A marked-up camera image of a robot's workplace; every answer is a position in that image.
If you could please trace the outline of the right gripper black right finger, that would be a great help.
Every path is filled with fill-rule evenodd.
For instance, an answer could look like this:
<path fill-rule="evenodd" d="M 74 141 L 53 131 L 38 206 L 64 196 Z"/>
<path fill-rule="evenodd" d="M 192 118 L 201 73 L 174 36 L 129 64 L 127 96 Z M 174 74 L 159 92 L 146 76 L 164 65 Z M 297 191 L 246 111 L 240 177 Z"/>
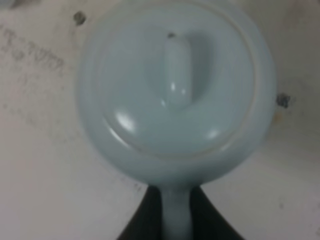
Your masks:
<path fill-rule="evenodd" d="M 194 240 L 243 240 L 226 221 L 200 187 L 190 193 Z"/>

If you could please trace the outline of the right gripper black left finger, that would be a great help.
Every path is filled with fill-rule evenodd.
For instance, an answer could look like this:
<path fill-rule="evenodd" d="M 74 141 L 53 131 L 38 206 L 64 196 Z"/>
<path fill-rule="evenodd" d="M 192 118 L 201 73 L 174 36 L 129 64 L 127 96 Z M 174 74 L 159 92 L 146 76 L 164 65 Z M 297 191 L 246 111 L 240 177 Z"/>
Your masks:
<path fill-rule="evenodd" d="M 148 186 L 145 195 L 119 240 L 161 240 L 162 200 L 160 190 Z"/>

